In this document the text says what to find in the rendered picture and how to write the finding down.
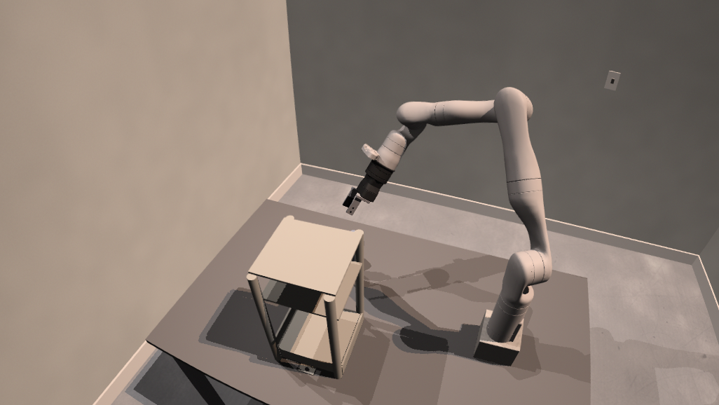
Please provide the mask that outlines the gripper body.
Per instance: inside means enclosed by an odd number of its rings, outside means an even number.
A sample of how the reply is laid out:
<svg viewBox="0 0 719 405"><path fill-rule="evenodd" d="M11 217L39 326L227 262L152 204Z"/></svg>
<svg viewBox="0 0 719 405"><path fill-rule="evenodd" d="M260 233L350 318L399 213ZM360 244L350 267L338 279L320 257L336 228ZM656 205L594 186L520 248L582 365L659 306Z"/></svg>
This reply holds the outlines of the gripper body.
<svg viewBox="0 0 719 405"><path fill-rule="evenodd" d="M359 183L357 191L361 197L373 202L382 185L386 184L392 176L402 156L383 145L377 152L367 144L363 145L362 150L372 160L365 170L366 176Z"/></svg>

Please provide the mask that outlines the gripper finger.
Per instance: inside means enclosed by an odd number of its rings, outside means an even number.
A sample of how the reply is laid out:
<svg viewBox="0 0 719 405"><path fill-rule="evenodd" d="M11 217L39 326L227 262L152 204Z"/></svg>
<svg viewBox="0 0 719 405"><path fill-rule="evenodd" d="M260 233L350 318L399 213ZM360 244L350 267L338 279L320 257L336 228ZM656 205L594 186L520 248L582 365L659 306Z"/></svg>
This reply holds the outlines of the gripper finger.
<svg viewBox="0 0 719 405"><path fill-rule="evenodd" d="M356 188L352 187L346 199L343 202L343 206L349 207L351 202L354 200L356 194L359 193Z"/></svg>
<svg viewBox="0 0 719 405"><path fill-rule="evenodd" d="M358 205L360 204L360 202L361 202L362 200L363 200L364 202L370 203L370 201L364 199L364 198L361 197L360 195L356 195L355 198L354 198L354 200L351 202L349 208L347 209L346 213L348 213L348 214L350 214L350 215L353 215L354 212L355 212L355 210L357 209Z"/></svg>

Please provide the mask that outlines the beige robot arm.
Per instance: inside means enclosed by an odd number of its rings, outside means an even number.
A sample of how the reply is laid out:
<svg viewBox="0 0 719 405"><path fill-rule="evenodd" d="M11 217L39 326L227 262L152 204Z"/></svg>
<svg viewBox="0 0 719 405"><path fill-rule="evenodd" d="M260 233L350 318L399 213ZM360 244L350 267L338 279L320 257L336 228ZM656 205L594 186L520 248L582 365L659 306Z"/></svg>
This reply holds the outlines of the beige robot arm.
<svg viewBox="0 0 719 405"><path fill-rule="evenodd" d="M532 114L528 97L510 87L500 90L490 101L407 102L397 110L402 128L392 130L383 142L383 146L403 156L427 124L498 123L508 198L530 238L530 250L513 253L509 258L502 290L486 327L489 337L499 343L514 341L533 300L531 285L548 281L552 274L540 167L528 134L527 121Z"/></svg>

